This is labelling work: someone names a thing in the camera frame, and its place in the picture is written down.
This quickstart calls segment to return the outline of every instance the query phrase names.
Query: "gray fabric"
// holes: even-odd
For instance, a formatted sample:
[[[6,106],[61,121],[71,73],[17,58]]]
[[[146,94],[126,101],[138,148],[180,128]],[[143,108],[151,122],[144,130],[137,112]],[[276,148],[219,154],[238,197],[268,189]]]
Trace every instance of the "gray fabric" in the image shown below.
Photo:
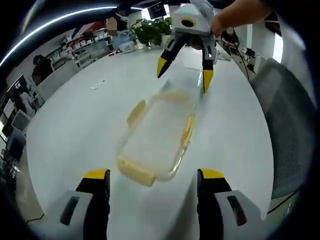
[[[11,157],[19,161],[25,145],[25,135],[20,130],[13,128],[13,131],[7,140],[5,151],[9,153]]]
[[[304,182],[315,145],[315,108],[295,76],[271,58],[251,85],[269,128],[274,160],[272,198],[278,198]]]

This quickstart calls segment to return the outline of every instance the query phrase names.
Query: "cable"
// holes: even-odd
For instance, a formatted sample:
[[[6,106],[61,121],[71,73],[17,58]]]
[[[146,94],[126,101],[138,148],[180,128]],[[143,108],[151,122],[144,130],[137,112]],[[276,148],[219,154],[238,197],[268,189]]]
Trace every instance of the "cable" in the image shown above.
[[[245,64],[245,60],[244,60],[243,57],[241,56],[238,48],[235,48],[235,49],[236,49],[236,51],[238,52],[238,54],[239,54],[239,56],[240,56],[240,58],[241,58],[241,60],[242,60],[242,62],[243,62],[243,65],[244,65],[244,68],[245,68],[245,71],[246,71],[246,75],[248,76],[248,81],[250,82],[249,72],[248,72],[247,66],[246,66],[246,64]]]
[[[41,219],[44,217],[44,215],[45,215],[45,214],[42,214],[42,216],[41,216],[40,218],[30,219],[30,220],[26,221],[25,223],[28,224],[28,223],[30,223],[30,222],[32,222],[32,221],[41,220]]]
[[[283,200],[282,202],[280,202],[277,206],[275,206],[273,209],[271,209],[270,211],[267,212],[267,214],[272,213],[274,210],[276,210],[277,208],[279,208],[282,204],[284,204],[286,201],[288,201],[293,195],[295,195],[298,191],[294,191],[293,193],[290,194],[290,196],[288,196],[285,200]]]

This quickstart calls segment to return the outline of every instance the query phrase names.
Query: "desk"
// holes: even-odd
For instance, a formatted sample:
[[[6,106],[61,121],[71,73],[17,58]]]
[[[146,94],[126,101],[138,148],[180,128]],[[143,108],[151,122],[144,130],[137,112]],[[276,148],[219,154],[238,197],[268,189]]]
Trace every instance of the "desk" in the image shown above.
[[[148,188],[117,170],[115,147],[126,131],[128,114],[140,100],[157,93],[175,69],[171,66],[157,79],[161,52],[101,58],[59,88],[32,119],[26,151],[44,212],[67,189],[75,189],[86,171],[109,168],[108,238],[161,240],[174,235],[173,226],[178,229],[183,219],[185,236],[180,239],[198,239],[197,169],[213,168],[266,216],[274,177],[269,130],[254,91],[233,61],[218,60],[191,143],[171,181]],[[174,64],[200,69],[201,52],[184,47]]]
[[[52,72],[38,85],[38,91],[44,101],[48,100],[63,84],[80,71],[73,60],[66,62]]]

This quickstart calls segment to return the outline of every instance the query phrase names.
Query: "glass food container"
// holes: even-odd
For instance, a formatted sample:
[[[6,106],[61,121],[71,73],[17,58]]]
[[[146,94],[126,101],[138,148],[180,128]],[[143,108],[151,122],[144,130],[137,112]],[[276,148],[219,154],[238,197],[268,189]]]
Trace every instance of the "glass food container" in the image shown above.
[[[119,171],[148,187],[155,180],[171,180],[188,148],[202,96],[202,72],[175,67],[159,93],[140,101],[129,114],[116,149]]]

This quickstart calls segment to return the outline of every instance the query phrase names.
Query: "potted plant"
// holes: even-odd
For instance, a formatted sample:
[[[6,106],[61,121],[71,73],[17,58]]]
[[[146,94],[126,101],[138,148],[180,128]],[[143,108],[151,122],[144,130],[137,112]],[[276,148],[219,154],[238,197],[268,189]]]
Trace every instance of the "potted plant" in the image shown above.
[[[161,45],[161,34],[155,23],[147,19],[138,19],[130,28],[132,33],[137,36],[141,44],[150,47],[151,44]]]
[[[167,17],[165,20],[162,18],[158,18],[154,20],[155,27],[159,30],[161,35],[161,42],[162,44],[166,44],[167,40],[170,38],[172,33],[171,26],[172,26],[172,19],[171,17]]]

